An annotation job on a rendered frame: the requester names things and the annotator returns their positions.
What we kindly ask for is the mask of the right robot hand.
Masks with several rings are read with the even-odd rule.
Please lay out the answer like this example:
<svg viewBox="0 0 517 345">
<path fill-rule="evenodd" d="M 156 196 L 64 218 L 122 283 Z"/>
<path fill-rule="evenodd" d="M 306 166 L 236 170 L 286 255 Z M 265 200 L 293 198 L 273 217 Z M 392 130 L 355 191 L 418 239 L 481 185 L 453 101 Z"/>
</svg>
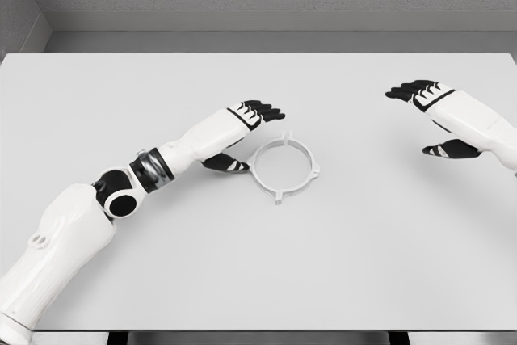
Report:
<svg viewBox="0 0 517 345">
<path fill-rule="evenodd" d="M 414 105 L 456 138 L 422 151 L 441 158 L 476 158 L 490 152 L 487 128 L 500 114 L 461 90 L 442 82 L 415 80 L 393 87 L 385 95 Z"/>
</svg>

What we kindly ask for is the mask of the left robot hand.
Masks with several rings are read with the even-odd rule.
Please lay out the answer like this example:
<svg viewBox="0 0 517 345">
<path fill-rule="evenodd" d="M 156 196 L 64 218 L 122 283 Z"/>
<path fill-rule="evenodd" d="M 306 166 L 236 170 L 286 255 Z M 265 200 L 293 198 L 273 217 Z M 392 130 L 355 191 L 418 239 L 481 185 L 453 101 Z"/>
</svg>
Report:
<svg viewBox="0 0 517 345">
<path fill-rule="evenodd" d="M 225 173 L 246 172 L 249 165 L 229 156 L 224 150 L 243 140 L 260 124 L 285 117 L 279 108 L 270 104 L 246 100 L 218 110 L 191 128 L 184 138 L 194 159 L 204 167 Z"/>
</svg>

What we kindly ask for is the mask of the white round pipe clamp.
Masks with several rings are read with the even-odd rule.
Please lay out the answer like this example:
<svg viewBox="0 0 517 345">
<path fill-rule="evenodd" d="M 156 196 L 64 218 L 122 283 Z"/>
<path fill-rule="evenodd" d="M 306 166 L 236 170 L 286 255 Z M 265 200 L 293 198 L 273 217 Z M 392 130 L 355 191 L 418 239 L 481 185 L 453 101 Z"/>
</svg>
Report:
<svg viewBox="0 0 517 345">
<path fill-rule="evenodd" d="M 301 182 L 291 188 L 274 188 L 271 185 L 266 184 L 262 178 L 259 176 L 257 172 L 256 165 L 259 157 L 264 154 L 267 150 L 273 149 L 275 147 L 284 147 L 289 146 L 301 151 L 307 158 L 309 162 L 310 171 L 306 178 Z M 280 205 L 283 203 L 283 200 L 287 196 L 294 196 L 302 191 L 304 191 L 312 181 L 319 177 L 321 172 L 321 167 L 317 163 L 312 151 L 309 149 L 307 145 L 303 142 L 297 140 L 293 135 L 292 131 L 282 132 L 280 137 L 274 138 L 272 140 L 266 141 L 261 146 L 259 146 L 252 156 L 248 159 L 247 164 L 249 165 L 249 172 L 251 173 L 255 183 L 260 187 L 264 192 L 269 195 L 272 195 L 275 198 L 275 204 Z"/>
</svg>

